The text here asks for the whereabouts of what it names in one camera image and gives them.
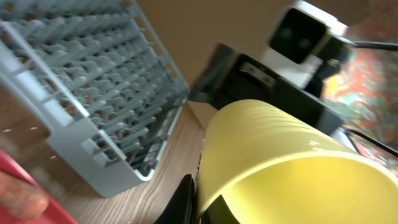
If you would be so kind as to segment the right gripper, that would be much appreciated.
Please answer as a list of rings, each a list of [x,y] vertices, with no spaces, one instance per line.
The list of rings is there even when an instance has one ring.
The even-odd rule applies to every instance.
[[[239,100],[260,100],[329,136],[343,124],[319,98],[225,44],[215,48],[189,100],[208,103],[217,110]]]

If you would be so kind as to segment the orange carrot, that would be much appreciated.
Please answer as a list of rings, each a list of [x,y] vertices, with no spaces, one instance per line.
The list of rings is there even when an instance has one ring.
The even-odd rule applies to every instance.
[[[20,220],[39,217],[48,207],[44,192],[1,171],[1,206]]]

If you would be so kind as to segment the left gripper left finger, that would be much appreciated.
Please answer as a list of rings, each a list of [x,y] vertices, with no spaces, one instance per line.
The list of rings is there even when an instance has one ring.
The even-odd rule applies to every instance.
[[[192,224],[194,218],[195,183],[191,174],[180,181],[164,211],[154,224]]]

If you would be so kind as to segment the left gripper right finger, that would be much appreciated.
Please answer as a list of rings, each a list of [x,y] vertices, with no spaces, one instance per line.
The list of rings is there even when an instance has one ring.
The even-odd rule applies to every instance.
[[[202,224],[240,224],[232,214],[222,195],[207,208],[201,217]]]

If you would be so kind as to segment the yellow cup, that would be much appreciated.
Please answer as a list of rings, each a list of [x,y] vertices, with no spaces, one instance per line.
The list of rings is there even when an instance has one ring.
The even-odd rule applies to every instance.
[[[397,223],[390,170],[258,100],[231,103],[208,125],[197,215],[219,197],[240,223]]]

